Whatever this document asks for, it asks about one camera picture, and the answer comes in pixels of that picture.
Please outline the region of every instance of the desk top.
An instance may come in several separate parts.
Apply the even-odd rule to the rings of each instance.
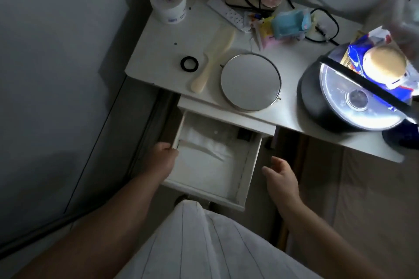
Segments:
[[[229,24],[210,9],[206,2],[207,0],[187,0],[186,18],[176,25],[161,23],[153,12],[128,62],[125,70],[127,75],[197,101],[216,105],[229,112],[245,114],[247,117],[388,160],[403,161],[404,156],[388,146],[380,132],[333,134],[314,123],[297,104],[297,83],[301,75],[320,55],[334,48],[334,45],[329,43],[301,41],[260,51],[253,34],[236,29],[233,45],[220,57],[218,64],[225,64],[230,58],[241,53],[257,53],[267,57],[281,74],[280,100],[258,112],[237,111],[223,97],[220,88],[221,67],[217,66],[213,69],[204,90],[200,94],[192,92],[190,84],[207,62],[203,50],[218,28],[223,24]],[[340,26],[340,32],[335,38],[338,43],[348,42],[361,28],[359,23],[340,17],[335,19]],[[187,73],[181,69],[180,61],[185,56],[193,56],[199,61],[199,68],[195,73]]]

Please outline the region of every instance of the open drawer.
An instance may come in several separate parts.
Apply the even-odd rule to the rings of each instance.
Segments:
[[[239,127],[184,111],[173,148],[175,167],[164,185],[244,211],[262,133],[238,139]]]

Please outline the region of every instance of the white power strip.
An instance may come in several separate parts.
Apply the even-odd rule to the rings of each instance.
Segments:
[[[250,28],[244,27],[243,16],[227,6],[222,0],[209,0],[207,5],[239,30],[250,33]]]

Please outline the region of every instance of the black handle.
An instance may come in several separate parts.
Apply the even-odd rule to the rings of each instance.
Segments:
[[[333,70],[339,72],[343,76],[346,76],[351,81],[355,82],[359,86],[362,86],[367,91],[370,91],[377,97],[380,97],[383,101],[390,104],[394,108],[400,110],[403,114],[405,114],[407,117],[411,118],[417,123],[417,116],[415,112],[413,111],[412,107],[405,102],[402,102],[400,99],[395,97],[394,95],[390,94],[385,89],[382,89],[377,84],[371,82],[370,80],[366,79],[362,75],[359,75],[355,71],[347,68],[346,66],[340,64],[339,62],[336,62],[335,60],[322,55],[319,58],[319,62],[326,64],[328,67],[332,68]]]

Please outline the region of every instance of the round mirror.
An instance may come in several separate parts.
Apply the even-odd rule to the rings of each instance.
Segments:
[[[267,58],[259,54],[240,54],[224,66],[221,88],[236,108],[255,112],[276,101],[281,90],[281,76]]]

